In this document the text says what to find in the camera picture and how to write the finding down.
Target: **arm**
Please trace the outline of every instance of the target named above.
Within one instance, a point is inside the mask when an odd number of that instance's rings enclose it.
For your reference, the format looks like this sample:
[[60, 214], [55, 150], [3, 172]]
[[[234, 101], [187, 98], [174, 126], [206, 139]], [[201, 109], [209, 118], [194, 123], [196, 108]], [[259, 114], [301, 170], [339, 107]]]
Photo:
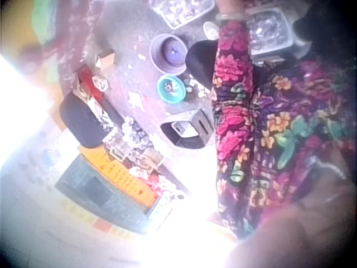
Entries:
[[[240, 1], [218, 1], [224, 14], [241, 13]], [[253, 153], [253, 126], [249, 104], [253, 94], [253, 65], [249, 56], [247, 24], [238, 20], [222, 21], [213, 77], [213, 114], [216, 122], [218, 156], [217, 190], [225, 224], [232, 229], [237, 206], [235, 186], [250, 172]]]

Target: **small box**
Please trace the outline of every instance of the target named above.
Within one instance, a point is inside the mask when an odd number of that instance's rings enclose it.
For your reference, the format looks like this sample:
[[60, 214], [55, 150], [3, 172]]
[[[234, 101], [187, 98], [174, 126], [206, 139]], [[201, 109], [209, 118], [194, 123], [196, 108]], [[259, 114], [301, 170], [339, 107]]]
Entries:
[[104, 92], [109, 88], [108, 80], [106, 80], [106, 78], [102, 77], [101, 75], [95, 75], [91, 79], [93, 80], [94, 86], [101, 92]]
[[104, 69], [114, 65], [115, 51], [110, 49], [103, 53], [100, 53], [95, 58], [95, 66], [103, 71]]

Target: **hand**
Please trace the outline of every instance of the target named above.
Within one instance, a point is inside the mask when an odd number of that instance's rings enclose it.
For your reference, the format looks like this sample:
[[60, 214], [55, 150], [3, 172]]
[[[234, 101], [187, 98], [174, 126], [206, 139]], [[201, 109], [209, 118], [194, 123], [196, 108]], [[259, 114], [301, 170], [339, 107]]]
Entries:
[[352, 182], [322, 173], [299, 204], [272, 215], [238, 245], [226, 268], [329, 266], [354, 238], [355, 193]]
[[244, 13], [242, 0], [216, 0], [216, 4], [222, 14]]

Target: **teal bowl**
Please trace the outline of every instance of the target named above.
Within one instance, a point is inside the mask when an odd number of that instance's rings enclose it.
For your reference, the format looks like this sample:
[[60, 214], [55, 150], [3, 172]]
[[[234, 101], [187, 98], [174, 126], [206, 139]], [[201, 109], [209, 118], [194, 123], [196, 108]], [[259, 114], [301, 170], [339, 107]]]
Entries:
[[[167, 80], [171, 81], [172, 83], [176, 83], [177, 89], [174, 91], [175, 95], [166, 91], [165, 83]], [[163, 75], [159, 78], [157, 81], [157, 92], [165, 102], [170, 104], [179, 103], [186, 97], [186, 87], [184, 83], [176, 76], [169, 74]]]

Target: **cloth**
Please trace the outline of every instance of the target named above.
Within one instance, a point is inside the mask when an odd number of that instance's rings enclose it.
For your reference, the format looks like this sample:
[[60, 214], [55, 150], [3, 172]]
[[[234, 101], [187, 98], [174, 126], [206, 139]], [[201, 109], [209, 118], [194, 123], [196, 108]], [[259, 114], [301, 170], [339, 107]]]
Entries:
[[205, 88], [212, 88], [217, 48], [218, 40], [203, 40], [193, 44], [186, 55], [187, 69]]
[[70, 92], [60, 105], [64, 124], [85, 148], [96, 148], [108, 134], [90, 108]]
[[239, 238], [296, 200], [296, 192], [303, 195], [309, 156], [323, 159], [332, 142], [344, 156], [355, 150], [355, 113], [346, 101], [355, 85], [344, 69], [311, 54], [262, 76], [264, 83], [253, 83], [246, 23], [224, 21], [212, 90], [216, 189], [222, 221]]

